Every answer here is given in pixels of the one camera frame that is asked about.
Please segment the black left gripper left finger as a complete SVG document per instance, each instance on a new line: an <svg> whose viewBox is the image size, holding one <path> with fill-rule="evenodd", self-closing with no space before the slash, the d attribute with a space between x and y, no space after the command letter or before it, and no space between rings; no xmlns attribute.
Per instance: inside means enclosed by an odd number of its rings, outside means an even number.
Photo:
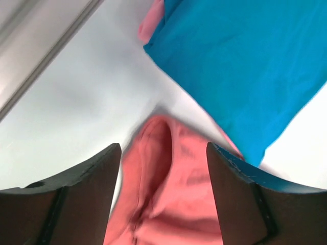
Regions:
<svg viewBox="0 0 327 245"><path fill-rule="evenodd" d="M121 147L25 188L1 191L1 244L102 244Z"/></svg>

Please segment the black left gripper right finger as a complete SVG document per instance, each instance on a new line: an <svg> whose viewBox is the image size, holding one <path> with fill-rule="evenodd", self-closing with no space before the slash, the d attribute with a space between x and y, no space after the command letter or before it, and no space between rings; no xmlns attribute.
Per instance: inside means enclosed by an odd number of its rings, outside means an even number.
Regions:
<svg viewBox="0 0 327 245"><path fill-rule="evenodd" d="M224 244L326 244L326 191L290 182L214 143L207 164Z"/></svg>

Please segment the salmon pink t shirt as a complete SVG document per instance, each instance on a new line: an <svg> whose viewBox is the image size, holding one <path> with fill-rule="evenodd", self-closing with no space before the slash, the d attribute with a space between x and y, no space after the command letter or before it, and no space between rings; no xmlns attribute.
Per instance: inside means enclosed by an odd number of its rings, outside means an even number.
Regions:
<svg viewBox="0 0 327 245"><path fill-rule="evenodd" d="M207 144L175 119L149 119L123 158L105 244L222 244Z"/></svg>

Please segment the folded blue t shirt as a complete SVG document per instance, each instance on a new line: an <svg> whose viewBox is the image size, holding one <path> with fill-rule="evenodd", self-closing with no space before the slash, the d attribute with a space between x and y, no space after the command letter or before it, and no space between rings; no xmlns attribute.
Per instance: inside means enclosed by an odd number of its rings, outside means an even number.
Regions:
<svg viewBox="0 0 327 245"><path fill-rule="evenodd" d="M145 52L259 166L326 82L326 1L164 2Z"/></svg>

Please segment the folded light pink t shirt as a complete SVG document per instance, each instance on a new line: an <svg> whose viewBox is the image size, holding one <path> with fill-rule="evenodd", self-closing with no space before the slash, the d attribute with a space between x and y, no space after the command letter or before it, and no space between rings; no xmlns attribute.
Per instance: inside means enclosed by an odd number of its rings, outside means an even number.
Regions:
<svg viewBox="0 0 327 245"><path fill-rule="evenodd" d="M138 38L143 44L149 43L165 14L164 0L155 0L138 28Z"/></svg>

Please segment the left aluminium frame post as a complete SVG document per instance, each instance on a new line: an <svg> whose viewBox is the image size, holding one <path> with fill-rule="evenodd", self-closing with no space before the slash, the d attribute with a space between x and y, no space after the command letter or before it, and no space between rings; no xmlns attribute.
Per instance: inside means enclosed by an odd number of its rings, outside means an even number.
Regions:
<svg viewBox="0 0 327 245"><path fill-rule="evenodd" d="M1 1L1 118L102 1Z"/></svg>

